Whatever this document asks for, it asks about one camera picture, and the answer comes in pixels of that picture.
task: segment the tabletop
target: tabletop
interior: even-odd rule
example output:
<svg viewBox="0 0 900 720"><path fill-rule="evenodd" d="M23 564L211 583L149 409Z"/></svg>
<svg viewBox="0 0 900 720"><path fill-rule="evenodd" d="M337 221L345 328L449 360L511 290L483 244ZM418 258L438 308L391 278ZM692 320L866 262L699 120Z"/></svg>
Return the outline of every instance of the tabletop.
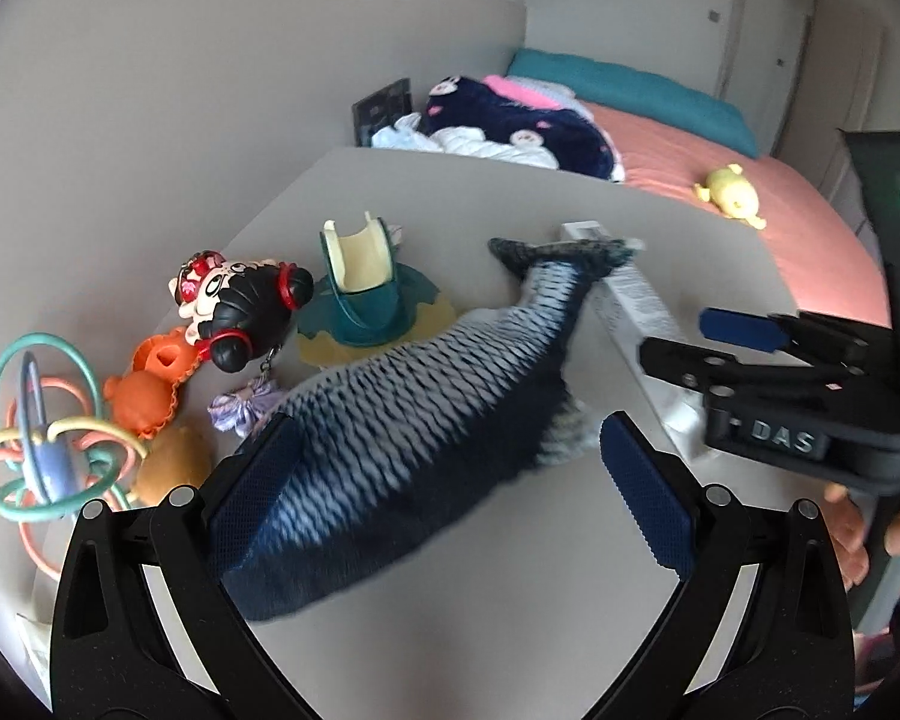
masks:
<svg viewBox="0 0 900 720"><path fill-rule="evenodd" d="M330 152L231 242L228 259L274 257L323 274L319 230L362 227L365 211L403 227L399 259L420 269L458 311L513 303L518 285L487 251L494 236L557 239L567 221L597 220L646 244L637 264L692 343L701 309L792 313L793 299L759 237L692 206L590 178L487 160L371 149ZM180 324L175 311L162 327ZM312 370L290 344L281 383ZM185 412L207 425L214 394L253 375L204 365ZM626 410L670 449L650 404L591 308L565 378L602 415ZM233 437L216 437L223 456ZM818 483L752 461L695 464L701 483L728 485L748 504L789 508ZM165 587L155 600L188 676L208 685ZM416 555L292 618L256 626L259 640L328 720L578 718L626 665L677 584L658 567L597 453L496 491ZM712 679L739 621L739 592L698 682Z"/></svg>

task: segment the human hand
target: human hand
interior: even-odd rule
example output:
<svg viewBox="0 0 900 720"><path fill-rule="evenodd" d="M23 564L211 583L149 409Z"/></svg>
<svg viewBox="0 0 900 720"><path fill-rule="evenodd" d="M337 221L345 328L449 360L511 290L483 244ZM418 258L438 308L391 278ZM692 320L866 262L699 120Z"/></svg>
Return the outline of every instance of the human hand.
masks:
<svg viewBox="0 0 900 720"><path fill-rule="evenodd" d="M864 518L860 509L850 500L847 488L840 485L827 486L821 510L833 539L844 588L849 590L864 581L869 572L869 556L864 548ZM885 548L892 557L900 557L900 514L887 529Z"/></svg>

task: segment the white box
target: white box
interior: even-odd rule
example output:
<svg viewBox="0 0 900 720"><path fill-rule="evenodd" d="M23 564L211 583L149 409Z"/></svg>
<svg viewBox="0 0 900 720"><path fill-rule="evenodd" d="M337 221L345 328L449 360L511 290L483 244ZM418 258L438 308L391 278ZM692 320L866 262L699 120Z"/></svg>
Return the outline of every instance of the white box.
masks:
<svg viewBox="0 0 900 720"><path fill-rule="evenodd" d="M577 221L560 228L560 240L609 238L597 221ZM653 406L660 424L684 461L701 459L711 449L703 443L706 412L703 396L652 378L640 367L644 338L687 343L673 315L636 264L613 271L594 287L594 308L620 349L634 378Z"/></svg>

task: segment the pink cloth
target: pink cloth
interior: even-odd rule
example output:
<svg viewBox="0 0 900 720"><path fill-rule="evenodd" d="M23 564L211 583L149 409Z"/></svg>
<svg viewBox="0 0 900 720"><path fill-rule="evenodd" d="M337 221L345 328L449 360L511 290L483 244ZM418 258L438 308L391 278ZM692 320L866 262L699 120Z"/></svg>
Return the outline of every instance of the pink cloth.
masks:
<svg viewBox="0 0 900 720"><path fill-rule="evenodd" d="M831 205L783 162L751 160L666 124L586 103L623 156L626 183L720 213L694 184L737 163L760 196L759 233L802 311L890 326L883 274Z"/></svg>
<svg viewBox="0 0 900 720"><path fill-rule="evenodd" d="M559 111L563 108L557 100L551 100L547 95L528 89L526 86L520 86L520 84L501 76L487 76L484 83L500 97L521 103L528 108L539 108L543 111Z"/></svg>

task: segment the teal pillow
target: teal pillow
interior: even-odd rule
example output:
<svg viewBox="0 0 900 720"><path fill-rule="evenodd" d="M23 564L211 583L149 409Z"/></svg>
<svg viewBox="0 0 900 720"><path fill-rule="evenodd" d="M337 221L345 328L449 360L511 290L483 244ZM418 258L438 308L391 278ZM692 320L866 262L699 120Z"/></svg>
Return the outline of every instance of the teal pillow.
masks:
<svg viewBox="0 0 900 720"><path fill-rule="evenodd" d="M760 156L756 138L736 107L664 76L535 49L519 50L509 74L561 83L581 100L669 124L751 159Z"/></svg>

